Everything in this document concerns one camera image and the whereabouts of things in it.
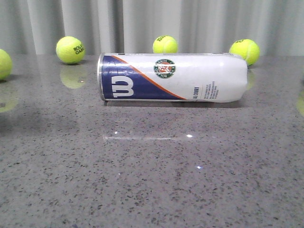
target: roland garros logo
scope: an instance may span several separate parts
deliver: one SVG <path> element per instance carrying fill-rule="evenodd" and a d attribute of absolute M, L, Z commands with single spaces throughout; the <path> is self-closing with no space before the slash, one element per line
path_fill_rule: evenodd
<path fill-rule="evenodd" d="M 160 59 L 156 61 L 154 65 L 154 72 L 160 78 L 171 77 L 176 70 L 176 66 L 173 61 L 169 59 Z"/>

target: tennis ball can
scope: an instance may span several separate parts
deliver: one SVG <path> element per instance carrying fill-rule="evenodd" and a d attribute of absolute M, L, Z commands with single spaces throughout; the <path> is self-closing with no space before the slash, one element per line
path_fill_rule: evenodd
<path fill-rule="evenodd" d="M 225 103 L 246 91 L 247 64 L 231 53 L 103 53 L 97 81 L 104 101 Z"/>

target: curtain fold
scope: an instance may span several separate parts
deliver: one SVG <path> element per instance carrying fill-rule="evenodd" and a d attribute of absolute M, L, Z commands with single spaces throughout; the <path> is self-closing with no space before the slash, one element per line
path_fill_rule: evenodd
<path fill-rule="evenodd" d="M 0 48 L 54 54 L 63 36 L 89 55 L 151 53 L 171 35 L 179 53 L 228 52 L 238 39 L 261 55 L 304 55 L 303 0 L 0 0 Z"/>

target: orange stripe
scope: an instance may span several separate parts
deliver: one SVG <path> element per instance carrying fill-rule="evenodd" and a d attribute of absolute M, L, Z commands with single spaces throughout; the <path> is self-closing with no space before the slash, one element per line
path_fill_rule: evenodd
<path fill-rule="evenodd" d="M 168 94 L 171 94 L 172 96 L 175 96 L 179 99 L 182 99 L 182 100 L 185 100 L 185 98 L 181 97 L 181 96 L 178 96 L 172 92 L 170 92 L 169 90 L 165 89 L 164 87 L 162 87 L 161 85 L 157 84 L 156 82 L 154 82 L 153 80 L 151 80 L 147 75 L 145 75 L 143 72 L 141 72 L 140 70 L 136 69 L 135 67 L 133 67 L 131 64 L 129 64 L 128 62 L 124 61 L 123 59 L 117 57 L 117 56 L 112 56 L 113 58 L 116 58 L 117 60 L 125 63 L 125 64 L 128 64 L 133 70 L 135 70 L 137 73 L 139 73 L 141 76 L 143 76 L 145 79 L 147 79 L 149 82 L 151 82 L 153 85 L 155 85 L 156 87 L 158 87 L 159 89 L 165 91 L 166 93 Z"/>

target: gray speckled surface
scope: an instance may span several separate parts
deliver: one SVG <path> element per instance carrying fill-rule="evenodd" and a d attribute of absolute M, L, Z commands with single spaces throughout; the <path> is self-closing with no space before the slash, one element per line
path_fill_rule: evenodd
<path fill-rule="evenodd" d="M 105 104 L 98 56 L 12 59 L 0 228 L 304 227 L 304 57 L 262 57 L 227 104 Z"/>

